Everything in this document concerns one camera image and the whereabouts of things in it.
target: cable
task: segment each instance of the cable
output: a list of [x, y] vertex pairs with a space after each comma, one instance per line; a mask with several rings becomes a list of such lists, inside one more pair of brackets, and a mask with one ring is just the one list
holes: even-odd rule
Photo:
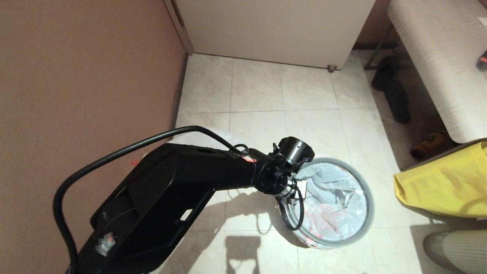
[[[278, 205], [279, 205], [279, 211], [281, 212], [282, 220], [283, 220], [284, 225], [286, 226], [286, 228], [289, 229], [289, 230], [291, 230], [291, 231], [296, 231], [296, 230], [300, 229], [301, 226], [303, 225], [303, 221], [304, 221], [304, 199], [303, 199], [303, 196], [301, 194], [301, 191], [300, 191], [300, 189], [298, 187], [298, 182], [296, 182], [296, 179], [295, 178], [292, 178], [291, 180], [293, 182], [293, 185], [291, 186], [291, 189], [295, 189], [298, 192], [298, 198], [299, 198], [299, 202], [300, 202], [300, 219], [298, 220], [298, 224], [295, 227], [293, 227], [291, 225], [291, 222], [289, 221], [289, 218], [288, 218], [287, 213], [286, 213], [285, 206], [282, 203], [282, 198], [281, 199], [278, 199]], [[292, 199], [292, 197], [288, 197], [286, 199], [286, 202], [287, 203], [290, 203], [291, 202], [291, 199]]]
[[216, 135], [214, 132], [200, 126], [187, 126], [187, 127], [182, 127], [182, 128], [176, 128], [173, 130], [169, 130], [157, 135], [154, 135], [152, 137], [149, 137], [145, 140], [142, 140], [140, 142], [137, 142], [135, 144], [132, 144], [128, 147], [122, 148], [116, 152], [113, 152], [87, 166], [84, 168], [78, 170], [75, 172], [73, 175], [69, 176], [57, 189], [56, 194], [54, 195], [54, 201], [53, 201], [53, 212], [54, 212], [54, 219], [56, 220], [57, 227], [59, 228], [59, 231], [61, 232], [62, 237], [64, 238], [64, 241], [66, 242], [66, 246], [68, 248], [69, 252], [69, 257], [70, 257], [70, 267], [68, 271], [73, 274], [78, 274], [79, 273], [79, 266], [78, 266], [78, 251], [76, 249], [75, 241], [73, 239], [73, 236], [71, 235], [71, 232], [69, 231], [68, 225], [66, 224], [66, 220], [64, 219], [64, 214], [62, 211], [62, 201], [64, 198], [64, 195], [66, 194], [66, 191], [68, 191], [69, 187], [71, 187], [77, 180], [85, 176], [86, 174], [90, 173], [91, 171], [110, 163], [111, 161], [118, 159], [130, 152], [136, 151], [140, 148], [143, 148], [145, 146], [148, 146], [150, 144], [153, 144], [155, 142], [161, 141], [163, 139], [172, 137], [174, 135], [186, 133], [186, 132], [201, 132], [203, 134], [206, 134], [213, 139], [219, 141], [222, 143], [225, 147], [230, 149], [231, 151], [235, 152], [238, 155], [245, 156], [243, 152], [239, 151], [236, 149], [234, 146], [232, 146], [230, 143], [225, 141], [223, 138], [220, 136]]
[[237, 144], [237, 145], [234, 145], [234, 147], [243, 147], [243, 150], [242, 152], [245, 153], [245, 154], [248, 154], [248, 146], [246, 146], [245, 144]]

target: beige tile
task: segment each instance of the beige tile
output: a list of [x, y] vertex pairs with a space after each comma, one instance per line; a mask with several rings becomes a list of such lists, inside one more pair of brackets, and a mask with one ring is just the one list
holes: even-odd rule
[[377, 109], [340, 110], [352, 165], [372, 190], [372, 227], [404, 227], [429, 219], [404, 208], [394, 194], [393, 175], [399, 172]]
[[170, 257], [151, 273], [222, 273], [223, 244], [223, 232], [187, 232]]
[[249, 148], [272, 152], [272, 143], [287, 137], [284, 111], [239, 112], [230, 114], [230, 133]]
[[299, 274], [296, 238], [290, 243], [277, 231], [225, 231], [223, 273]]
[[369, 236], [380, 274], [423, 273], [409, 227], [374, 228]]
[[332, 157], [350, 163], [338, 110], [286, 111], [289, 136], [307, 143], [316, 157]]
[[286, 229], [276, 199], [255, 188], [228, 190], [225, 231]]
[[[424, 141], [430, 133], [446, 132], [445, 125], [434, 107], [409, 107], [411, 121], [407, 124], [396, 122], [389, 107], [378, 108], [378, 110], [397, 165], [401, 170], [421, 162], [421, 160], [414, 159], [411, 156], [412, 147]], [[427, 155], [425, 159], [445, 152], [452, 147], [453, 143], [447, 137], [445, 142]]]
[[178, 114], [176, 127], [185, 126], [202, 126], [218, 128], [223, 131], [229, 130], [230, 113], [196, 113], [196, 114]]
[[384, 126], [376, 108], [340, 109], [343, 130], [353, 164], [397, 168]]
[[398, 170], [373, 169], [365, 162], [353, 165], [365, 178], [374, 197], [373, 228], [408, 227], [428, 224], [430, 220], [401, 205], [394, 193], [393, 174]]
[[226, 191], [215, 192], [189, 230], [212, 232], [221, 230], [225, 223], [225, 200]]
[[231, 111], [283, 109], [280, 65], [234, 59]]
[[227, 57], [190, 56], [179, 113], [229, 112], [232, 62]]
[[338, 108], [375, 107], [358, 53], [352, 51], [341, 71], [330, 74]]
[[376, 107], [387, 107], [389, 108], [389, 104], [387, 103], [386, 96], [384, 95], [383, 91], [377, 91], [372, 87], [372, 80], [375, 76], [375, 70], [367, 70], [365, 71], [365, 76], [367, 77], [367, 82], [369, 83], [370, 91], [372, 92], [372, 96], [374, 97]]
[[298, 248], [298, 254], [301, 273], [377, 273], [368, 235], [352, 245], [332, 250]]
[[281, 64], [281, 77], [285, 110], [337, 108], [326, 69]]

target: slipper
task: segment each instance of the slipper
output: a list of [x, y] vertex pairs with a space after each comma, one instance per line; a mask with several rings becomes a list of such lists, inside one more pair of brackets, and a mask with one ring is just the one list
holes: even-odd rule
[[399, 59], [395, 56], [391, 55], [382, 59], [372, 80], [372, 87], [377, 91], [384, 91], [387, 83], [394, 78], [399, 67]]
[[397, 80], [390, 81], [384, 89], [384, 95], [394, 119], [401, 124], [409, 123], [411, 121], [411, 115], [408, 110], [409, 100], [401, 82]]

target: metal frame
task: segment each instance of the metal frame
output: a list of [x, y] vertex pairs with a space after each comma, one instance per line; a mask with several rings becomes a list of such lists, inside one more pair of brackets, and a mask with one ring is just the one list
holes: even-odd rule
[[371, 66], [371, 64], [374, 61], [374, 58], [377, 56], [377, 53], [379, 52], [380, 48], [382, 47], [382, 44], [384, 44], [384, 42], [386, 41], [387, 37], [389, 37], [389, 34], [391, 34], [391, 31], [393, 30], [393, 28], [394, 28], [394, 26], [391, 23], [389, 25], [389, 27], [387, 28], [386, 33], [384, 34], [384, 37], [382, 38], [382, 40], [379, 42], [379, 44], [375, 48], [374, 53], [372, 53], [372, 55], [370, 56], [369, 60], [365, 64], [364, 70], [376, 70], [377, 69], [378, 66]]

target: gray trash can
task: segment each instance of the gray trash can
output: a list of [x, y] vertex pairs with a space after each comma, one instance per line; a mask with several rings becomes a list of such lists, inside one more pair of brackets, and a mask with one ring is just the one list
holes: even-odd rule
[[[303, 165], [295, 179], [303, 193], [304, 221], [294, 234], [304, 244], [333, 249], [352, 244], [368, 232], [374, 219], [374, 199], [365, 179], [349, 164], [315, 158]], [[296, 226], [299, 202], [285, 203], [285, 210]]]

